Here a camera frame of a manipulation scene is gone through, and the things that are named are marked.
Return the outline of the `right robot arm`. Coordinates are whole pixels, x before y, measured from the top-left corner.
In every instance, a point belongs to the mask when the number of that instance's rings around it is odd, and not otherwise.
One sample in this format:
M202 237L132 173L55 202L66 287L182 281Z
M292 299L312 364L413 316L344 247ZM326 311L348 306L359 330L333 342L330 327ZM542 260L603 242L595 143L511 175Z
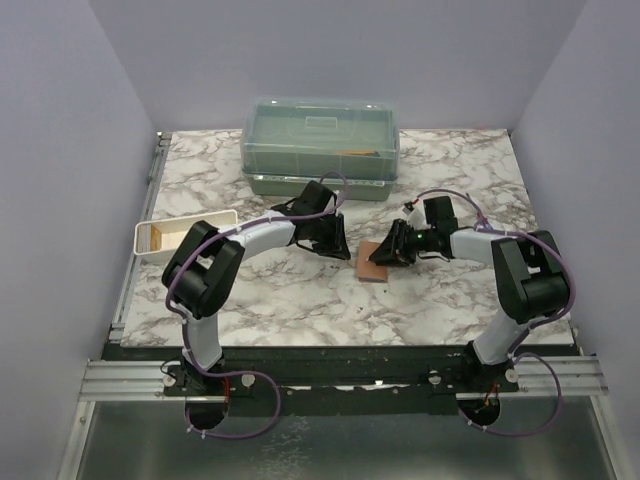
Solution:
M572 273L553 235L491 227L468 196L449 189L427 190L404 204L382 243L368 257L377 266L408 267L417 259L466 260L493 269L499 309L468 347L460 379L480 392L496 380L494 366L513 358L529 333L571 310Z

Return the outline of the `white rectangular tray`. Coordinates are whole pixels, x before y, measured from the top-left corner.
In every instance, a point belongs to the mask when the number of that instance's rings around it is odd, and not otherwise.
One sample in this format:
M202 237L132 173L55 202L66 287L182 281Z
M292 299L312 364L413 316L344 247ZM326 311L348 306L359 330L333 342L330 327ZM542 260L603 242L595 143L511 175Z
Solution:
M214 227L220 228L236 224L238 222L238 214L236 210L229 209L211 211L197 215L140 222L136 225L134 232L134 256L140 259L143 263L158 265L166 264L185 239L190 228L199 221L205 221ZM146 254L139 254L136 252L136 228L141 224L153 224L160 230L162 233L162 248L159 251Z

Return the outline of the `brown leather card holder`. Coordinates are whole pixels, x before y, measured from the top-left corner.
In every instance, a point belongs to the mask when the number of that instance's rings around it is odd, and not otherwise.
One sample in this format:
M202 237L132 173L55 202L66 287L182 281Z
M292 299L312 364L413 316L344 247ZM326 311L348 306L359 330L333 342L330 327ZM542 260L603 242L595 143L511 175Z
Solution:
M369 259L370 255L380 246L379 242L363 240L359 243L356 259L356 278L365 283L386 283L388 270L378 266Z

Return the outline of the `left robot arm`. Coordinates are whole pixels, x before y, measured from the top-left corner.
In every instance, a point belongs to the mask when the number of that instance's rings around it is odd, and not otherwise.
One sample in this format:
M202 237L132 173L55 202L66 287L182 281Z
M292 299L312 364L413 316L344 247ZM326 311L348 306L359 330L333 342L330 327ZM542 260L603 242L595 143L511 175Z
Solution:
M222 380L216 365L223 352L218 312L228 300L241 264L267 251L297 246L325 258L349 260L344 216L346 200L320 180L263 215L217 228L196 222L162 274L165 305L181 317L182 355L191 364L187 382L201 395L214 393Z

